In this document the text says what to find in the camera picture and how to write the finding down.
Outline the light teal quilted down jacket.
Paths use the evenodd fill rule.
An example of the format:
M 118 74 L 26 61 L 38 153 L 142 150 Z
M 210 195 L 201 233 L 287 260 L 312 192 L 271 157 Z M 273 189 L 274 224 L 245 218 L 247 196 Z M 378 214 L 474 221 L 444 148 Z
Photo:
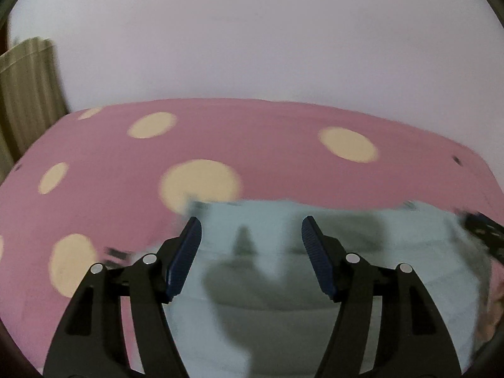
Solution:
M 192 377 L 311 377 L 339 307 L 320 289 L 301 223 L 372 265 L 413 266 L 443 316 L 462 366 L 498 320 L 503 272 L 454 214 L 410 201 L 331 210 L 292 201 L 192 202 L 203 239 L 165 314 Z

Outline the pink polka dot bedspread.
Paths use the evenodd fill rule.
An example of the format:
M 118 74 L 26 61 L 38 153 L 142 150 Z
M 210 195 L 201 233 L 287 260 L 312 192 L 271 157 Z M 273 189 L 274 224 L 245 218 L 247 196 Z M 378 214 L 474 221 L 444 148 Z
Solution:
M 332 107 L 163 100 L 72 113 L 1 186 L 1 318 L 43 368 L 86 270 L 127 265 L 182 229 L 192 202 L 331 210 L 423 202 L 503 217 L 485 162 L 435 133 Z

